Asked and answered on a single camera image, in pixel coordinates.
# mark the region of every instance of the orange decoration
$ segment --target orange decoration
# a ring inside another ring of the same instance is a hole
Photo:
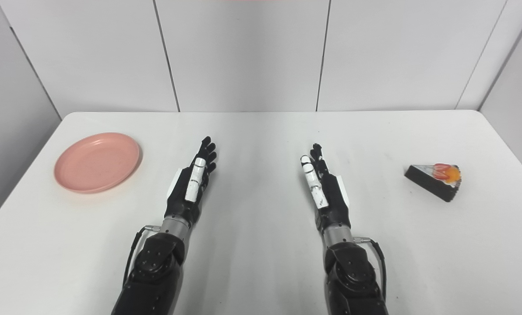
[[[434,165],[433,176],[436,179],[442,179],[447,183],[453,183],[459,181],[461,173],[459,169],[448,164],[438,163]]]

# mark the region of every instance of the robotic arm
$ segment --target robotic arm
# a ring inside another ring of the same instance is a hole
[[[133,242],[123,289],[112,315],[165,315],[173,304],[181,266],[185,259],[184,240],[199,220],[199,202],[208,177],[216,168],[216,145],[206,137],[193,162],[181,170],[167,199],[161,227],[143,227]],[[128,274],[132,254],[144,230],[158,232],[146,239]]]
[[[329,311],[331,315],[388,315],[385,295],[376,282],[367,252],[351,235],[342,180],[329,173],[320,145],[314,144],[310,155],[302,156],[300,162],[317,206],[315,223],[327,246],[324,267]]]

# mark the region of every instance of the cable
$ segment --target cable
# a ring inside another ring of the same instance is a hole
[[[381,274],[381,295],[384,298],[385,301],[385,285],[387,283],[387,276],[385,274],[385,256],[384,253],[381,251],[380,245],[377,243],[377,241],[374,241],[373,239],[369,237],[355,237],[353,236],[353,241],[357,244],[360,243],[371,243],[372,247],[374,248],[374,251],[376,252],[376,255],[380,259],[380,274]]]
[[[142,233],[146,230],[146,227],[141,228],[141,230],[134,236],[133,245],[130,247],[129,259],[127,259],[127,265],[125,266],[125,274],[123,275],[123,285],[127,283],[127,278],[129,277],[129,267],[131,266],[131,261],[133,261],[134,250],[137,248],[138,242],[141,240]]]
[[[377,243],[377,241],[374,241],[373,239],[370,239],[370,243],[372,244],[372,247],[375,249],[378,257],[380,257],[380,263],[381,263],[381,295],[384,298],[385,301],[385,284],[387,283],[387,276],[385,275],[385,257],[384,253],[381,251],[380,245]]]

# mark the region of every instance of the pink plate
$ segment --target pink plate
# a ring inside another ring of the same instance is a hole
[[[126,134],[94,134],[61,154],[55,164],[55,179],[74,192],[104,191],[129,177],[140,155],[137,142]]]

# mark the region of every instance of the silver cylinder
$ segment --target silver cylinder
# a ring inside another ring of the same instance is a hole
[[[341,242],[352,242],[351,229],[345,225],[333,224],[323,230],[323,239],[327,247]]]
[[[163,219],[161,232],[171,234],[184,241],[189,235],[189,222],[178,215]]]

